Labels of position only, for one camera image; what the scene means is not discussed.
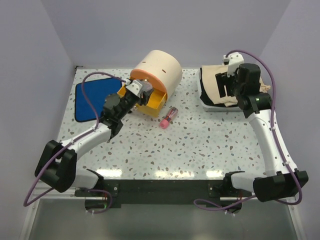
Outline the yellow drawer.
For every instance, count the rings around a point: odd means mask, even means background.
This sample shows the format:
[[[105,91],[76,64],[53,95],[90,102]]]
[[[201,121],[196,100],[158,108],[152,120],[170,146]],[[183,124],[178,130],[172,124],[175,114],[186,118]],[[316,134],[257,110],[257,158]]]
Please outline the yellow drawer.
[[[145,79],[137,79],[137,80],[140,80],[141,83],[149,82]],[[126,92],[125,86],[128,85],[129,83],[131,83],[132,81],[133,80],[128,80],[123,84],[123,86],[117,92],[117,94],[120,97],[123,97],[125,95],[125,92]],[[153,85],[152,85],[152,87],[153,87],[153,92],[150,95],[150,99],[149,99],[147,105],[138,105],[137,104],[134,107],[136,107],[140,112],[142,112],[145,115],[148,115],[151,117],[157,117],[159,115],[161,108],[163,107],[163,105],[166,101],[167,94],[164,91],[156,89]]]

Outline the pink pencil case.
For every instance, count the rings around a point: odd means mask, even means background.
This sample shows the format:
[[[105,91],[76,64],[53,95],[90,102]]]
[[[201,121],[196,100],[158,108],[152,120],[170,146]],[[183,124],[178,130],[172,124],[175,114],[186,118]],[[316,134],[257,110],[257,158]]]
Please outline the pink pencil case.
[[[178,115],[179,110],[176,107],[172,107],[168,113],[166,114],[166,116],[161,120],[159,126],[162,129],[166,129],[170,123],[172,122],[172,120]]]

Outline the clear box of clips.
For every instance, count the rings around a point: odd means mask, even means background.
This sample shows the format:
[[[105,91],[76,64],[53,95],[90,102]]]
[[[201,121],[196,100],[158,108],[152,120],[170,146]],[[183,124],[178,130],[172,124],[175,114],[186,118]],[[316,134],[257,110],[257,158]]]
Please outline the clear box of clips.
[[[154,88],[151,83],[147,81],[142,83],[142,89],[141,89],[142,94],[149,96],[152,94],[153,91],[154,91]]]

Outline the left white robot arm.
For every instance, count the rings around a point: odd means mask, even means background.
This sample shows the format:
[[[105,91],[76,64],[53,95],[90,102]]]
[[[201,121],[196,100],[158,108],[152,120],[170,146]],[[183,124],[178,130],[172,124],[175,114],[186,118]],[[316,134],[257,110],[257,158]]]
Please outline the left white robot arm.
[[[104,190],[102,176],[86,169],[78,170],[77,161],[96,146],[114,138],[123,127],[122,119],[135,106],[149,102],[152,85],[134,80],[126,85],[123,97],[117,93],[106,97],[98,123],[79,135],[63,142],[49,141],[35,169],[37,180],[63,193],[71,187],[86,189],[92,196]]]

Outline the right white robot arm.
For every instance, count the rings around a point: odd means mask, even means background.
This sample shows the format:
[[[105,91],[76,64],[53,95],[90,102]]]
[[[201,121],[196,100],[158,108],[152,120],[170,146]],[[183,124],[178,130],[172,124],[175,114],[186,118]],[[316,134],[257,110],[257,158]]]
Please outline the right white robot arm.
[[[225,174],[221,190],[230,197],[240,190],[254,193],[260,202],[277,201],[302,195],[308,182],[292,160],[277,125],[272,97],[260,90],[261,69],[253,63],[227,64],[227,71],[216,75],[219,94],[234,96],[257,137],[265,166],[265,177],[245,171]]]

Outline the black cloth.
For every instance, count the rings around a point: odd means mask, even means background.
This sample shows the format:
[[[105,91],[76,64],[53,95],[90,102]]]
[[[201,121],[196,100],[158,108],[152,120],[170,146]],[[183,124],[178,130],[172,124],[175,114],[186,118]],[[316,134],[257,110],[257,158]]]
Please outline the black cloth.
[[[210,100],[214,103],[214,104],[224,104],[226,107],[230,107],[232,105],[237,105],[237,100],[236,98],[233,96],[233,97],[230,97],[230,96],[225,96],[225,97],[214,97],[213,98],[214,100],[212,100],[210,98]]]

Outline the beige cloth bag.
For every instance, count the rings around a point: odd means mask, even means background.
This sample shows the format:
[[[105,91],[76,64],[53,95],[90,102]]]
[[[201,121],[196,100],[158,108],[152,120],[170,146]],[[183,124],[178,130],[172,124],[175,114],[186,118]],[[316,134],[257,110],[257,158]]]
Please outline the beige cloth bag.
[[[204,88],[208,93],[209,97],[214,101],[214,97],[220,97],[217,81],[216,81],[216,74],[218,73],[225,73],[227,72],[226,65],[204,65],[202,66],[202,82],[204,84]],[[260,71],[260,97],[241,97],[241,96],[234,96],[237,102],[237,106],[242,110],[253,110],[253,111],[260,111],[270,109],[272,106],[272,98],[268,94],[268,90],[270,89],[269,85],[265,85],[261,78],[261,71]]]

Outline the white tray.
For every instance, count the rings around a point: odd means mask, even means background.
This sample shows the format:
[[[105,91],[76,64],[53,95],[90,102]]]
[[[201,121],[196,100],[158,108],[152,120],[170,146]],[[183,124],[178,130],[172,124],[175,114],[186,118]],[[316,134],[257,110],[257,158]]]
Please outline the white tray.
[[[197,72],[199,80],[197,80],[197,89],[200,99],[200,104],[205,112],[241,112],[242,110],[237,105],[225,106],[223,103],[214,104],[207,95],[203,80],[202,80],[202,68]]]

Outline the beige round drawer cabinet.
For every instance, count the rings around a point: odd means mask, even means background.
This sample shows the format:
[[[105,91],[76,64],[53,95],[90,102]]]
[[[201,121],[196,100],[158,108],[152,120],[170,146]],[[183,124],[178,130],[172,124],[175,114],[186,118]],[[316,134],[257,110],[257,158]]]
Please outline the beige round drawer cabinet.
[[[133,79],[147,80],[153,88],[166,94],[169,99],[182,80],[180,63],[161,50],[150,51],[130,72]]]

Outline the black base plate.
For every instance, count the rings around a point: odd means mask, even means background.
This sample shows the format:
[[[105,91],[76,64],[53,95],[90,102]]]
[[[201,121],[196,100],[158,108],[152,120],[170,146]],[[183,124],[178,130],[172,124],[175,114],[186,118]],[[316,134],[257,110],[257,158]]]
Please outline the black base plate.
[[[104,192],[92,192],[83,188],[75,191],[76,197],[85,197],[85,207],[101,209],[103,202],[112,208],[122,205],[192,205],[195,199],[221,204],[222,198],[250,197],[251,192],[235,188],[223,188],[223,180],[102,180],[95,187],[111,194],[112,201]]]

